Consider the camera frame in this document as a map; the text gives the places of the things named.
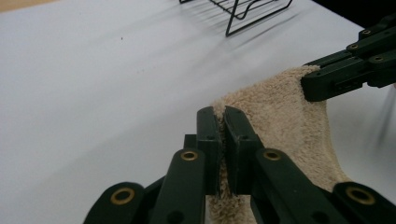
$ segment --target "white tabletop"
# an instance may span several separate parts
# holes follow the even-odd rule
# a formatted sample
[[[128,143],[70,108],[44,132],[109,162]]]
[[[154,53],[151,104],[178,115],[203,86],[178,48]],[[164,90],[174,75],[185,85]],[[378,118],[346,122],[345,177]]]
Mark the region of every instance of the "white tabletop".
[[[229,38],[227,19],[204,0],[0,13],[0,223],[82,223],[108,187],[165,175],[197,110],[361,30],[308,0]],[[329,100],[343,169],[394,203],[395,97],[364,87]]]

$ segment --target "wire rack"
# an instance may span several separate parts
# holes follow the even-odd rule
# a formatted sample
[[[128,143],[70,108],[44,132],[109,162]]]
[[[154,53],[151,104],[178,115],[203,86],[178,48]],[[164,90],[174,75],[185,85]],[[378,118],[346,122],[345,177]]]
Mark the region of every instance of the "wire rack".
[[[180,4],[190,2],[192,0],[179,0]],[[286,9],[291,4],[292,0],[288,0],[286,4],[283,6],[280,4],[275,5],[276,3],[280,2],[281,0],[209,0],[215,6],[220,7],[223,11],[230,14],[230,19],[228,21],[227,29],[225,32],[226,36],[233,35],[243,29],[248,28],[249,26],[262,21],[264,19],[269,18],[270,16],[275,15],[276,13]],[[233,30],[233,21],[234,19],[242,21],[247,17],[247,14],[252,10],[257,10],[258,8],[265,8],[271,7],[270,10],[264,10],[262,15],[255,20],[252,20],[244,25],[235,28]]]

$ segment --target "beige towel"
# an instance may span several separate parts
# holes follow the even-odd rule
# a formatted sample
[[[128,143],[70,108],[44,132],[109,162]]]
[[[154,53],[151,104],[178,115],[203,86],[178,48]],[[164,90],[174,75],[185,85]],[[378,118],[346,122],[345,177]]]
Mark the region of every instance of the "beige towel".
[[[326,102],[304,99],[300,79],[318,66],[291,68],[240,91],[229,93],[213,106],[222,123],[226,105],[243,110],[265,147],[286,152],[317,186],[329,190],[348,181],[332,149]],[[221,169],[221,199],[207,196],[214,223],[255,223],[249,196],[233,196]]]

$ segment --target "terry cloth towel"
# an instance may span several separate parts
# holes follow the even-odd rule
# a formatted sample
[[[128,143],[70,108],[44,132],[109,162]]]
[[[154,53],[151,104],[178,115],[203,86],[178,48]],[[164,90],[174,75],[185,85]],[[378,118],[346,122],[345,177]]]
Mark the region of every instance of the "terry cloth towel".
[[[318,66],[291,68],[250,87],[229,93],[212,105],[223,125],[226,105],[243,110],[265,147],[286,152],[317,186],[332,191],[334,184],[349,179],[341,170],[332,149],[326,102],[310,103],[304,98],[300,79]],[[247,195],[229,191],[225,165],[220,169],[220,199],[207,196],[213,223],[256,223]]]

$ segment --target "dark background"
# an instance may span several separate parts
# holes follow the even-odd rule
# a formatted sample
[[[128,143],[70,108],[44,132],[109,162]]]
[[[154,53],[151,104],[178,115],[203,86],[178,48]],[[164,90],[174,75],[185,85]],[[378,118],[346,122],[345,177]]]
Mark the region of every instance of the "dark background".
[[[396,12],[394,0],[313,0],[363,28]]]

